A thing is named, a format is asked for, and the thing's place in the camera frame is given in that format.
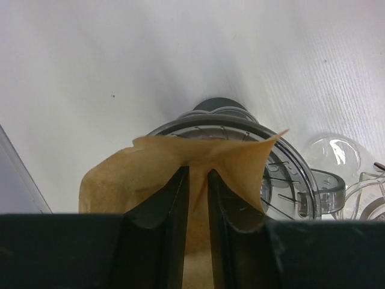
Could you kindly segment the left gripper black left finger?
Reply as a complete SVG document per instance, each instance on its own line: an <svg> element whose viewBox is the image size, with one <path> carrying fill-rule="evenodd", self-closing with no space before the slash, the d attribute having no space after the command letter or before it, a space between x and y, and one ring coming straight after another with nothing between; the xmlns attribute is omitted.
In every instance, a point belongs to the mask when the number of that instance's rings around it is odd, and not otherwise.
<svg viewBox="0 0 385 289"><path fill-rule="evenodd" d="M189 169L122 214L3 214L2 288L180 288Z"/></svg>

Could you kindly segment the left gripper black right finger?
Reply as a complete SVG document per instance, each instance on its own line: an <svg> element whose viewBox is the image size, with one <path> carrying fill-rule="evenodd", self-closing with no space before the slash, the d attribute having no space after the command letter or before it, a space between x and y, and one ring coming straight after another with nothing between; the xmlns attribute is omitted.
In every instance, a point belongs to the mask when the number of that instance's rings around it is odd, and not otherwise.
<svg viewBox="0 0 385 289"><path fill-rule="evenodd" d="M215 288L383 288L384 222L276 221L208 175Z"/></svg>

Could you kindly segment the clear plastic coffee dripper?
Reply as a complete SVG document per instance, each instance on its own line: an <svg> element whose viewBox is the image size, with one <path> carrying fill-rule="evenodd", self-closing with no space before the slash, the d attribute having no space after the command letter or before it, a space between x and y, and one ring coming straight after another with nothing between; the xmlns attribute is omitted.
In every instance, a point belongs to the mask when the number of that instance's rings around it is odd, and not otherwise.
<svg viewBox="0 0 385 289"><path fill-rule="evenodd" d="M263 141L275 132L249 114L197 111L161 125L151 134ZM333 173L311 169L294 147L280 138L266 162L260 196L263 209L273 219L315 220L344 207L345 181Z"/></svg>

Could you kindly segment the clear glass crystal dripper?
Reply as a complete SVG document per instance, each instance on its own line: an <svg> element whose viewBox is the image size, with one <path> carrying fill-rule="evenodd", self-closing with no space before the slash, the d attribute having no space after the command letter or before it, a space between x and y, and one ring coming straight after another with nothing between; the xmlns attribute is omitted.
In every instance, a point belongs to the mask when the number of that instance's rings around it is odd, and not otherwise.
<svg viewBox="0 0 385 289"><path fill-rule="evenodd" d="M312 169L345 181L343 208L326 219L384 221L384 163L362 145L339 134L321 134L304 145L303 157Z"/></svg>

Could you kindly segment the left aluminium frame post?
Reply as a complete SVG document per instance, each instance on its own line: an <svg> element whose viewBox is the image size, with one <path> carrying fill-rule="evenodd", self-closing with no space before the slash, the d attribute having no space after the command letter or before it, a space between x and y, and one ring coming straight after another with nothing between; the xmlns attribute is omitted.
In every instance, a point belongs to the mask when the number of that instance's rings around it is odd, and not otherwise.
<svg viewBox="0 0 385 289"><path fill-rule="evenodd" d="M52 212L3 129L0 170L2 214Z"/></svg>

